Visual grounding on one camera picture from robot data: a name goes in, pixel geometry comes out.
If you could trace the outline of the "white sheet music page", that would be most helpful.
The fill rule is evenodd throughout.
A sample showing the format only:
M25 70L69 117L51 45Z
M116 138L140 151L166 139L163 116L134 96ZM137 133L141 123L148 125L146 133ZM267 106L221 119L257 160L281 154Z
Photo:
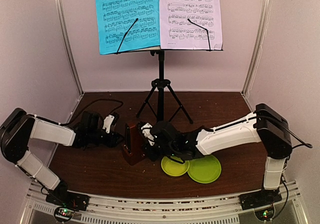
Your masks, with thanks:
M159 0L163 50L223 49L220 0Z

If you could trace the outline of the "black perforated music stand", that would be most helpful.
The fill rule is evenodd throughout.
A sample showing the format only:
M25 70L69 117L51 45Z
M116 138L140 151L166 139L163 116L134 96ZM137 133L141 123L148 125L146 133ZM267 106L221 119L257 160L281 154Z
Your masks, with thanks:
M148 105L150 110L154 114L156 121L157 122L163 121L165 119L165 88L167 88L178 104L178 108L173 113L173 115L169 118L169 122L173 120L173 118L177 115L177 113L180 110L182 110L182 112L188 119L189 123L193 124L194 121L191 119L189 113L181 103L180 99L176 95L173 88L171 87L171 81L169 79L165 79L165 50L159 47L158 49L150 50L150 54L153 57L155 55L158 55L158 78L151 81L152 88L149 94L147 95L146 99L142 103L139 111L137 112L136 118L139 118L141 116L141 113L143 112L145 106ZM158 94L157 94L157 110L155 111L150 104L150 98L152 97L156 89L158 90Z

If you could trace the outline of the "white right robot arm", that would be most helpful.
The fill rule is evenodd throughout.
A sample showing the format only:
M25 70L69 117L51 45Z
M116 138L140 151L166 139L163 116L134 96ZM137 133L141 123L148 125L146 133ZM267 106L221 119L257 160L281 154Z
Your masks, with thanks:
M244 144L262 143L267 158L263 189L256 194L261 205L276 196L285 162L293 151L287 120L264 103L257 104L246 116L216 127L181 132L170 122L159 121L154 125L143 123L138 131L145 140L146 156L152 161L175 156L185 162Z

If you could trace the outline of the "brown wooden metronome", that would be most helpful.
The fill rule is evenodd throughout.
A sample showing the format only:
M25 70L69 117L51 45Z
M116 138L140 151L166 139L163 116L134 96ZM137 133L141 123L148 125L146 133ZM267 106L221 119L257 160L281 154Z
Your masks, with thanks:
M143 150L143 138L133 122L125 124L124 144L122 144L122 156L130 165L134 166L146 158Z

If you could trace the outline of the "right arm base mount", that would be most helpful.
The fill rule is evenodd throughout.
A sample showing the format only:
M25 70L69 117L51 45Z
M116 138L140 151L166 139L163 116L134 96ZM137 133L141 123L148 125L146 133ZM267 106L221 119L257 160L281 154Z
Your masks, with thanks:
M282 200L281 194L277 191L259 190L239 196L242 210L254 210L255 217L259 221L270 221L275 216L276 202Z

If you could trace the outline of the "blue sheet music page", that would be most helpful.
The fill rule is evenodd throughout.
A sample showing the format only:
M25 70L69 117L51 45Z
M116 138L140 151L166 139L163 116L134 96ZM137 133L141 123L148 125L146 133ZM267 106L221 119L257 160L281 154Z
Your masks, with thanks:
M95 0L99 53L160 46L159 0Z

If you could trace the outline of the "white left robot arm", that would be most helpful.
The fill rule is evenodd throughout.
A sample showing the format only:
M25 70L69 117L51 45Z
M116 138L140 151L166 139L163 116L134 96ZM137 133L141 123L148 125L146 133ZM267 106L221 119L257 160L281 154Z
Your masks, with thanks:
M80 122L69 127L22 108L15 108L0 126L0 150L3 157L26 175L52 192L61 206L72 202L67 184L43 163L34 151L37 144L87 149L89 146L116 147L121 134L114 131L119 114L113 112L102 118L98 113L85 111Z

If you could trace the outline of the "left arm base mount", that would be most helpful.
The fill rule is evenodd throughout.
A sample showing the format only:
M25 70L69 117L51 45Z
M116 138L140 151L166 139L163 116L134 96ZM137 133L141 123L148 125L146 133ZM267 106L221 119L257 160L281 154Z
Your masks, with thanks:
M69 222L76 212L86 211L89 200L88 195L75 192L68 192L67 201L61 201L50 193L45 198L46 202L57 206L53 211L53 217L58 223Z

